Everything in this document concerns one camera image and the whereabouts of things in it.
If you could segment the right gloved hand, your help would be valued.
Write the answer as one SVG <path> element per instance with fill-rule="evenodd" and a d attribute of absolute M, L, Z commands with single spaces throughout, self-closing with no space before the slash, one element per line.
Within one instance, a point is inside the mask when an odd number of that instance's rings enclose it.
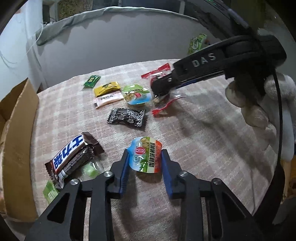
<path fill-rule="evenodd" d="M 295 153 L 295 82 L 285 74 L 276 74 L 282 98 L 282 149 L 281 159 L 290 162 Z M 254 130 L 262 150 L 271 147 L 278 153 L 280 122 L 278 96 L 274 77 L 269 76 L 264 82 L 263 93 L 259 88 L 243 87 L 243 80 L 234 79 L 225 89 L 228 101 L 241 109 L 245 122 Z"/>

